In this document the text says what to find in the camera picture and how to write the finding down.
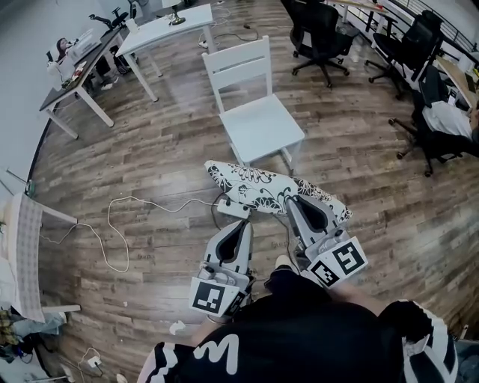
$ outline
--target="white cloth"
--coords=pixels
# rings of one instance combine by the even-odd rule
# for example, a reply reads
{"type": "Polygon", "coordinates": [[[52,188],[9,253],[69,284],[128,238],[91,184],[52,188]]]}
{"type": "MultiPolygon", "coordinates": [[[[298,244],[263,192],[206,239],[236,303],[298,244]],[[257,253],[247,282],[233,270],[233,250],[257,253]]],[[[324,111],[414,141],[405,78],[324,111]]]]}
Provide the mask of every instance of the white cloth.
{"type": "Polygon", "coordinates": [[[433,102],[432,108],[425,107],[422,115],[431,130],[450,135],[463,135],[472,140],[469,118],[455,106],[444,101],[433,102]]]}

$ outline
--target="cable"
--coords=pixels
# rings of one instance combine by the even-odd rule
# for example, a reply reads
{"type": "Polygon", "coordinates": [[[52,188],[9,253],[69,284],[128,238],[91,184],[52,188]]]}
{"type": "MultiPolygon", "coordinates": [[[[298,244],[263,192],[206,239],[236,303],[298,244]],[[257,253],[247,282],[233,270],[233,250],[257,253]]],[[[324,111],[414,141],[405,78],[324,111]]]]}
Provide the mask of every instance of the cable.
{"type": "Polygon", "coordinates": [[[240,37],[239,35],[237,35],[236,33],[223,33],[223,34],[217,34],[215,36],[215,38],[217,37],[221,37],[221,36],[228,36],[228,35],[231,35],[231,36],[236,36],[238,37],[241,41],[246,41],[247,43],[250,43],[252,41],[257,41],[257,39],[260,37],[260,35],[258,34],[257,30],[254,29],[254,31],[256,32],[256,38],[255,39],[252,39],[252,40],[247,40],[247,39],[243,39],[242,37],[240,37]]]}
{"type": "Polygon", "coordinates": [[[286,229],[286,235],[287,235],[287,244],[286,244],[286,249],[287,249],[287,255],[288,257],[290,258],[290,261],[291,263],[294,265],[295,269],[298,271],[298,274],[301,274],[300,270],[299,270],[299,267],[295,264],[294,260],[293,260],[293,257],[291,256],[291,253],[290,253],[290,228],[281,220],[279,219],[279,217],[277,217],[276,215],[273,215],[273,217],[276,218],[276,220],[282,224],[284,226],[284,228],[286,229]]]}
{"type": "MultiPolygon", "coordinates": [[[[212,13],[215,12],[215,11],[217,11],[217,10],[226,10],[227,14],[222,15],[222,16],[217,15],[217,17],[218,17],[217,19],[215,19],[215,18],[213,17],[213,24],[210,26],[210,29],[213,29],[213,28],[217,27],[218,25],[226,24],[226,23],[228,22],[227,17],[231,16],[230,10],[227,9],[227,8],[223,8],[221,5],[219,5],[219,6],[217,6],[217,7],[211,7],[211,12],[212,12],[212,13]]],[[[201,48],[201,47],[200,47],[200,42],[201,42],[201,36],[203,36],[203,35],[204,35],[204,33],[201,33],[201,34],[200,34],[200,37],[198,38],[198,43],[197,43],[198,48],[201,48]]]]}
{"type": "Polygon", "coordinates": [[[83,354],[82,359],[80,359],[80,362],[78,362],[78,364],[77,364],[80,375],[82,376],[83,383],[85,383],[85,378],[83,377],[83,371],[82,371],[82,368],[80,367],[80,364],[82,364],[82,362],[85,360],[85,356],[87,356],[87,354],[89,353],[90,350],[95,351],[97,353],[98,359],[100,361],[102,360],[102,355],[100,355],[100,353],[96,349],[94,349],[93,347],[88,347],[87,352],[85,354],[83,354]]]}
{"type": "Polygon", "coordinates": [[[169,210],[169,209],[166,209],[165,207],[163,206],[160,206],[154,202],[151,202],[151,201],[148,201],[148,200],[140,200],[139,198],[137,197],[133,197],[132,195],[128,196],[128,197],[122,197],[122,198],[117,198],[115,200],[112,200],[110,202],[110,204],[108,205],[108,225],[118,233],[118,235],[122,238],[123,242],[125,243],[125,248],[126,248],[126,268],[124,270],[118,270],[116,269],[115,267],[113,267],[112,265],[109,264],[108,262],[108,259],[106,257],[106,254],[105,254],[105,249],[103,248],[103,242],[102,242],[102,239],[100,238],[100,236],[97,234],[97,232],[94,230],[94,228],[89,225],[89,224],[81,224],[81,223],[78,223],[78,224],[74,224],[69,230],[68,232],[64,235],[64,237],[60,240],[60,241],[52,241],[50,238],[48,237],[45,237],[45,236],[42,236],[40,234],[40,237],[42,237],[43,239],[46,239],[48,242],[50,243],[55,243],[56,245],[60,245],[64,240],[65,238],[68,237],[68,235],[72,232],[72,230],[77,227],[77,226],[86,226],[86,227],[89,227],[91,229],[91,231],[93,231],[93,234],[95,236],[97,236],[98,240],[100,241],[100,247],[102,249],[102,253],[103,253],[103,258],[105,259],[105,263],[106,265],[112,269],[112,270],[115,270],[116,272],[120,272],[120,273],[124,273],[124,272],[127,272],[128,269],[129,269],[129,248],[128,248],[128,243],[126,242],[126,239],[125,237],[117,230],[116,227],[114,227],[110,221],[110,210],[112,208],[112,204],[114,202],[117,202],[117,201],[121,201],[121,200],[129,200],[129,199],[132,199],[132,200],[137,200],[138,202],[143,202],[143,203],[148,203],[150,205],[154,205],[156,207],[159,207],[160,209],[163,209],[165,210],[166,212],[179,212],[183,207],[185,207],[186,205],[188,205],[188,203],[190,202],[199,202],[199,203],[202,203],[203,205],[208,205],[208,206],[218,206],[218,204],[216,204],[216,202],[213,202],[213,203],[209,203],[209,202],[204,202],[202,200],[199,200],[197,198],[192,198],[191,200],[188,200],[186,201],[183,205],[181,205],[181,207],[179,209],[176,209],[176,210],[169,210]]]}
{"type": "Polygon", "coordinates": [[[23,357],[21,357],[21,356],[20,356],[20,360],[21,360],[23,363],[25,363],[25,364],[30,364],[31,361],[33,361],[33,354],[31,354],[31,358],[30,358],[30,360],[29,360],[28,362],[25,362],[25,361],[23,360],[23,357]]]}
{"type": "Polygon", "coordinates": [[[101,372],[101,375],[100,376],[95,376],[95,378],[101,378],[103,376],[103,370],[100,368],[100,366],[98,364],[95,364],[95,367],[100,370],[101,372]]]}
{"type": "Polygon", "coordinates": [[[220,230],[221,231],[221,228],[220,226],[218,226],[218,224],[216,223],[216,217],[215,217],[215,213],[213,211],[213,206],[218,206],[218,205],[215,205],[215,203],[218,201],[218,199],[224,195],[225,193],[222,191],[220,193],[220,195],[218,197],[216,197],[215,201],[211,204],[211,216],[213,217],[213,222],[215,223],[215,226],[216,226],[216,229],[220,230]]]}

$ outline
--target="shoe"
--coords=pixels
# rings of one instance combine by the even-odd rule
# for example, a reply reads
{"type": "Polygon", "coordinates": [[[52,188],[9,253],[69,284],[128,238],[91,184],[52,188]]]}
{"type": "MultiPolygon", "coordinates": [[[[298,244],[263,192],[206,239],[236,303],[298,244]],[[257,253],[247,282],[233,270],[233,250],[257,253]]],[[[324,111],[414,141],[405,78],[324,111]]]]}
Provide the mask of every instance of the shoe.
{"type": "Polygon", "coordinates": [[[295,267],[287,255],[280,255],[278,258],[276,258],[275,269],[277,269],[279,266],[288,266],[295,272],[295,267]]]}

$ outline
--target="white table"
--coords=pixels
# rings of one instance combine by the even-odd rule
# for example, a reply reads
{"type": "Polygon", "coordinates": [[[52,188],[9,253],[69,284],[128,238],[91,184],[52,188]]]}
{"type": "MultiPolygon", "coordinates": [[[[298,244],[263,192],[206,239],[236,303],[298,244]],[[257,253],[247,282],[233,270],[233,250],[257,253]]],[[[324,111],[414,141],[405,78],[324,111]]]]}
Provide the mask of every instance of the white table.
{"type": "MultiPolygon", "coordinates": [[[[135,59],[132,57],[132,53],[135,53],[140,49],[145,49],[149,46],[156,45],[158,42],[166,40],[169,37],[177,36],[178,34],[183,34],[197,29],[203,30],[210,53],[216,52],[215,41],[210,30],[210,25],[213,24],[211,5],[206,4],[200,5],[199,7],[185,9],[181,12],[178,12],[178,15],[180,17],[184,17],[186,21],[179,25],[169,25],[170,19],[165,16],[161,19],[154,20],[138,27],[139,31],[136,33],[130,32],[123,42],[123,45],[117,52],[117,56],[122,55],[125,57],[126,62],[132,68],[132,71],[141,82],[141,85],[143,85],[143,88],[148,93],[148,96],[150,96],[154,102],[158,101],[158,97],[151,90],[147,81],[141,74],[140,69],[136,65],[135,59]]],[[[158,77],[163,76],[156,65],[156,62],[153,60],[149,50],[147,50],[147,55],[158,77]]]]}
{"type": "Polygon", "coordinates": [[[88,92],[83,88],[83,83],[85,82],[91,71],[94,70],[98,60],[100,60],[101,57],[107,53],[109,48],[114,43],[116,43],[118,46],[123,43],[123,38],[120,35],[120,30],[117,29],[109,32],[101,38],[101,42],[102,44],[100,46],[88,53],[82,60],[79,60],[79,63],[87,61],[87,64],[85,65],[81,77],[75,84],[75,86],[69,88],[68,90],[61,89],[57,91],[56,89],[51,89],[51,91],[46,96],[45,101],[43,101],[42,106],[40,107],[40,111],[45,111],[58,126],[60,126],[66,133],[68,133],[75,139],[78,138],[78,134],[76,134],[76,132],[74,132],[52,110],[58,102],[62,101],[63,99],[74,93],[77,93],[81,98],[83,98],[83,100],[94,110],[96,114],[98,114],[98,116],[106,123],[106,125],[112,127],[115,124],[113,120],[108,117],[108,115],[103,111],[103,109],[98,106],[95,100],[92,99],[88,92]]]}
{"type": "Polygon", "coordinates": [[[13,196],[0,215],[0,220],[5,223],[0,248],[2,298],[8,287],[12,287],[7,301],[20,315],[37,322],[45,322],[44,313],[80,310],[77,304],[55,307],[40,305],[38,240],[44,213],[71,224],[78,223],[76,218],[41,205],[23,193],[13,196]]]}

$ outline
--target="wall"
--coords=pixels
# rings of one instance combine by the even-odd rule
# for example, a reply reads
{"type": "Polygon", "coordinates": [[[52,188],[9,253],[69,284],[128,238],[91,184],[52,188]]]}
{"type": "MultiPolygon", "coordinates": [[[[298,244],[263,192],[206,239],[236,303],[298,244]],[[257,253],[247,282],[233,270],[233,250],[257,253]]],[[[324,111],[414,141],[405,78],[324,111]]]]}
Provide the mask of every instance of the wall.
{"type": "MultiPolygon", "coordinates": [[[[45,54],[60,37],[105,31],[91,13],[106,15],[97,0],[15,0],[0,11],[0,180],[13,192],[23,185],[3,169],[28,176],[48,121],[38,111],[51,88],[45,54]]],[[[0,201],[8,196],[0,185],[0,201]]]]}

